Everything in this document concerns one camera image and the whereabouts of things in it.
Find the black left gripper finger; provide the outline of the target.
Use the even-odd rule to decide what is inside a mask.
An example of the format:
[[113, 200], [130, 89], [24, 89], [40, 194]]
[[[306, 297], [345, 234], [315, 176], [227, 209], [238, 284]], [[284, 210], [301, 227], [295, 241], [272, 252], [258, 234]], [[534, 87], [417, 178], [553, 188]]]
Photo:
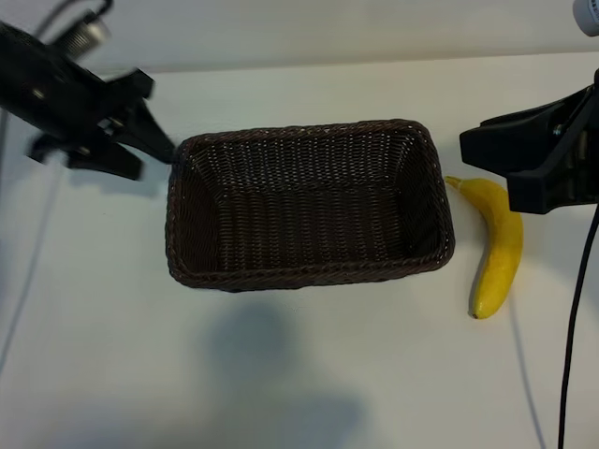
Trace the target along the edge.
[[143, 99], [116, 114], [116, 140], [171, 164], [175, 145], [154, 119]]
[[67, 167], [107, 173], [137, 181], [142, 162], [133, 153], [110, 140], [93, 140], [67, 147]]

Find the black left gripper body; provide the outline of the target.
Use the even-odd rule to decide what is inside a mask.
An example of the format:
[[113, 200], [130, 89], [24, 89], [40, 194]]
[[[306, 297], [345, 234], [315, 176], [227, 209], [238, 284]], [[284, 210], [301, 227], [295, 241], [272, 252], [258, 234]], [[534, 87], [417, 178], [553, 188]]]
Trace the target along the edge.
[[41, 135], [29, 157], [43, 162], [52, 152], [93, 140], [116, 140], [116, 114], [151, 96], [154, 81], [143, 71], [102, 80], [55, 51], [25, 55], [25, 120]]

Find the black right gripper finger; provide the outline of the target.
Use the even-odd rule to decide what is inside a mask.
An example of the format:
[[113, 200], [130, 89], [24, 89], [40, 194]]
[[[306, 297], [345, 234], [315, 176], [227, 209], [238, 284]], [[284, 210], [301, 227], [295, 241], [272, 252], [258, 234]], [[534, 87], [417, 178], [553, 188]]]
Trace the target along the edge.
[[[588, 87], [586, 90], [588, 91], [588, 101], [576, 113], [572, 122], [589, 104], [598, 105], [598, 89]], [[565, 172], [562, 162], [567, 153], [567, 143], [563, 142], [564, 136], [539, 167], [512, 172], [507, 176], [510, 208], [512, 210], [532, 214], [547, 214], [557, 208], [596, 204], [598, 202], [598, 196], [567, 196], [564, 192], [563, 175]]]
[[488, 119], [460, 134], [461, 160], [494, 174], [539, 167], [588, 101], [583, 89], [552, 103]]

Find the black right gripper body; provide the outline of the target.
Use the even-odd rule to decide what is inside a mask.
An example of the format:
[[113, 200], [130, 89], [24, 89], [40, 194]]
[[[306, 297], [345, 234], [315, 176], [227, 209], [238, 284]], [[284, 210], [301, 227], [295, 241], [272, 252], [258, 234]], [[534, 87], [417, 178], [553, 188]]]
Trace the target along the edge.
[[598, 196], [598, 105], [589, 104], [568, 127], [563, 142], [563, 190], [567, 196]]

